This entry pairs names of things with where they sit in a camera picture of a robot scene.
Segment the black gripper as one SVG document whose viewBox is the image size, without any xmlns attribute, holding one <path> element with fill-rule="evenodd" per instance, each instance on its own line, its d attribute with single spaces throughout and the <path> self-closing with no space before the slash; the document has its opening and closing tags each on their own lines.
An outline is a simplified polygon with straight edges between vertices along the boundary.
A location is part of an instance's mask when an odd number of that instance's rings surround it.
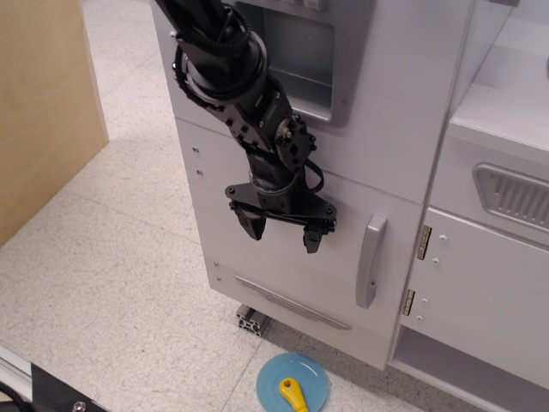
<svg viewBox="0 0 549 412">
<path fill-rule="evenodd" d="M 230 209 L 254 240 L 260 240 L 266 220 L 273 219 L 304 227 L 303 242 L 309 254 L 316 253 L 324 235 L 336 228 L 336 207 L 317 193 L 324 179 L 312 188 L 303 174 L 284 187 L 260 187 L 257 182 L 230 185 L 225 189 Z"/>
</svg>

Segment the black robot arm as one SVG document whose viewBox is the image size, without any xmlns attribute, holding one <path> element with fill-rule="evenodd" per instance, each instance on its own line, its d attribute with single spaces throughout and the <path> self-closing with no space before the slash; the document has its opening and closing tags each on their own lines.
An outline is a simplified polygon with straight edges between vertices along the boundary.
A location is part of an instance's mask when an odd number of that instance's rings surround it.
<svg viewBox="0 0 549 412">
<path fill-rule="evenodd" d="M 322 170 L 310 159 L 316 138 L 293 112 L 282 85 L 268 69 L 261 38 L 245 17 L 221 1 L 159 1 L 175 30 L 172 64 L 186 97 L 224 123 L 245 151 L 247 184 L 230 185 L 230 208 L 248 235 L 260 240 L 266 221 L 301 225 L 309 253 L 336 226 L 336 207 L 309 187 L 306 171 Z"/>
</svg>

